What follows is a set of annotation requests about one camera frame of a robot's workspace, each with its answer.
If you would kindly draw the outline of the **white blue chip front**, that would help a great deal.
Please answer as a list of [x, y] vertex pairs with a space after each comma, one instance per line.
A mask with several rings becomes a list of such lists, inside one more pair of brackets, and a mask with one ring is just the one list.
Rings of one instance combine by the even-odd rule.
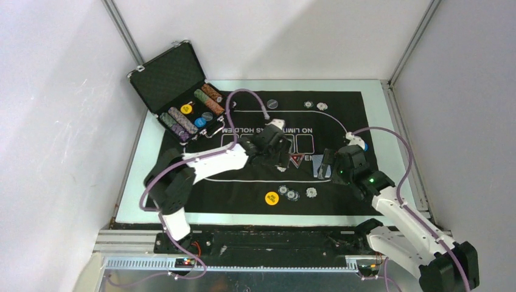
[[317, 196], [317, 190], [314, 187], [309, 187], [306, 189], [305, 194], [308, 198], [314, 198]]

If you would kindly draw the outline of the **white blue chip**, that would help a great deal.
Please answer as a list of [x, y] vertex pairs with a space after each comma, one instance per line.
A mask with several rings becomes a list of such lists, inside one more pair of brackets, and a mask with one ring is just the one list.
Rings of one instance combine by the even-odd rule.
[[316, 107], [320, 111], [325, 111], [325, 110], [328, 109], [328, 105], [326, 103], [323, 103], [323, 102], [317, 103]]
[[306, 189], [305, 194], [308, 198], [314, 198], [317, 196], [317, 190], [314, 187], [309, 187]]

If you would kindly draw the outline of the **black dealer button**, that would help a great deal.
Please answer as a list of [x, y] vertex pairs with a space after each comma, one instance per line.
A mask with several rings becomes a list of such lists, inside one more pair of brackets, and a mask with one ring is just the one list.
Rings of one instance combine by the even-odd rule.
[[267, 108], [270, 110], [275, 110], [279, 106], [279, 102], [275, 99], [269, 99], [267, 101]]

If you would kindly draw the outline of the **green blue chip front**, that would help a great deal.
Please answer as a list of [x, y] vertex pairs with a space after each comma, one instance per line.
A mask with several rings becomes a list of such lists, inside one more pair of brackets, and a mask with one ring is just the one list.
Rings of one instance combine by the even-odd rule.
[[286, 195], [288, 193], [288, 191], [289, 191], [289, 188], [285, 185], [279, 186], [278, 190], [277, 190], [278, 194], [280, 194], [280, 195]]

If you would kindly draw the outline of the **white blue chip back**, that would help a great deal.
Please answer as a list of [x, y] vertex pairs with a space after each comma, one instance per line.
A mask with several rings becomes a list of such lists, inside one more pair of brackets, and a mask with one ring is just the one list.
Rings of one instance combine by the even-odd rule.
[[323, 102], [317, 103], [316, 107], [320, 111], [325, 111], [325, 110], [328, 109], [328, 105], [326, 103], [323, 103]]

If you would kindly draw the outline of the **yellow big blind button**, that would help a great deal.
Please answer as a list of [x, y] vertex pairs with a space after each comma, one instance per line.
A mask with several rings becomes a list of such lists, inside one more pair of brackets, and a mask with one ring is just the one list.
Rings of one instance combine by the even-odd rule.
[[265, 195], [265, 202], [269, 206], [274, 206], [274, 205], [276, 205], [279, 202], [279, 198], [280, 198], [280, 196], [279, 196], [278, 193], [276, 193], [276, 192], [268, 192]]

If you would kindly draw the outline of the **grey white chip front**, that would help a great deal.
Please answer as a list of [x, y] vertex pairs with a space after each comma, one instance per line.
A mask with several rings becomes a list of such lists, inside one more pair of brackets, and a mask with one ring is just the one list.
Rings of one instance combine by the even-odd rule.
[[287, 197], [288, 200], [290, 201], [297, 201], [299, 199], [299, 193], [297, 191], [294, 191], [294, 190], [289, 190], [285, 196]]

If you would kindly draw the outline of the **grey white poker chip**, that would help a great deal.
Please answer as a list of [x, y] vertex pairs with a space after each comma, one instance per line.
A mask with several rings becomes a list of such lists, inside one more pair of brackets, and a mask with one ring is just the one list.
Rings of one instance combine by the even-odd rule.
[[311, 102], [309, 100], [304, 102], [304, 107], [307, 109], [313, 108], [313, 106], [314, 106], [313, 102]]

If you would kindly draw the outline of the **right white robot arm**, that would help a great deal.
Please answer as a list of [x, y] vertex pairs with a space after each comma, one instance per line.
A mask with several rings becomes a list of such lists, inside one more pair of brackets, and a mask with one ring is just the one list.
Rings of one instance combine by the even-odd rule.
[[422, 291], [472, 291], [479, 287], [477, 250], [458, 243], [408, 205], [397, 194], [394, 181], [374, 170], [359, 145], [326, 149], [318, 176], [348, 187], [371, 204], [401, 232], [395, 235], [376, 219], [356, 227], [355, 249], [361, 254], [379, 252], [412, 274]]

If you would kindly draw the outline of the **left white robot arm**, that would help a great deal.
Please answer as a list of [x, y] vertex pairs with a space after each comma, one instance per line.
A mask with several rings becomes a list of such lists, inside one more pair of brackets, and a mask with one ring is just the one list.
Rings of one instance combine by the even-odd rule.
[[184, 207], [196, 183], [247, 165], [272, 165], [281, 172], [287, 169], [291, 143], [284, 127], [284, 120], [273, 119], [260, 133], [198, 153], [181, 154], [172, 149], [155, 164], [144, 180], [144, 195], [157, 207], [172, 249], [182, 254], [192, 246]]

